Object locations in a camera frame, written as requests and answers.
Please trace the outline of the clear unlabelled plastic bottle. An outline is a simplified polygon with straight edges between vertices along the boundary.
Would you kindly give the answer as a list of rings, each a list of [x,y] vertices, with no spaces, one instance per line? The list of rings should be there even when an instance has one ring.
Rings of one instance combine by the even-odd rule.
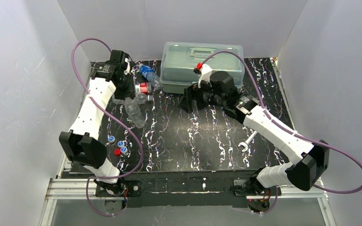
[[[145,121],[137,100],[128,97],[124,101],[124,106],[129,118],[133,121],[135,127],[139,129],[143,128],[145,125]]]

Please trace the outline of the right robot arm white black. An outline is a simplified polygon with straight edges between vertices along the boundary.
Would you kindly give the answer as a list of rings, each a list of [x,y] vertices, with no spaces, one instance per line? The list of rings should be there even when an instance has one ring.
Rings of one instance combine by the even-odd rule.
[[[227,72],[215,72],[210,81],[194,83],[185,88],[179,108],[190,113],[193,102],[198,109],[219,106],[227,116],[264,136],[289,159],[288,163],[257,170],[247,183],[255,192],[281,185],[293,185],[308,191],[327,169],[329,150],[300,140],[296,134],[279,128],[278,119],[266,115],[258,99],[240,94]]]

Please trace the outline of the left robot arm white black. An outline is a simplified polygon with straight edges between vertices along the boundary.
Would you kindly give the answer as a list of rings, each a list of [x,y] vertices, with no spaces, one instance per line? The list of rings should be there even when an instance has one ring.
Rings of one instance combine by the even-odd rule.
[[[74,62],[72,67],[76,77],[86,88]],[[111,80],[96,76],[91,79],[86,90],[87,96],[74,123],[67,132],[60,133],[59,143],[69,161],[90,170],[97,177],[97,181],[115,184],[120,176],[120,170],[107,158],[107,148],[99,142],[99,128],[104,110],[115,93],[116,86]]]

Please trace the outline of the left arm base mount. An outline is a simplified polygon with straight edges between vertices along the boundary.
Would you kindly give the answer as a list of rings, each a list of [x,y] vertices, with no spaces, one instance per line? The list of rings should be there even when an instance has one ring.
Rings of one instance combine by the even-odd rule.
[[[115,184],[94,180],[96,197],[140,197],[142,185],[137,180],[118,180]]]

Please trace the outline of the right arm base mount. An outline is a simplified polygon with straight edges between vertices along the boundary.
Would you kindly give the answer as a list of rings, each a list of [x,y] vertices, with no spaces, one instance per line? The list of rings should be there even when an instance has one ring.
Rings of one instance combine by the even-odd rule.
[[[263,215],[273,209],[278,197],[282,194],[279,187],[263,188],[258,182],[236,179],[230,187],[235,196],[244,196],[248,201],[251,213]]]

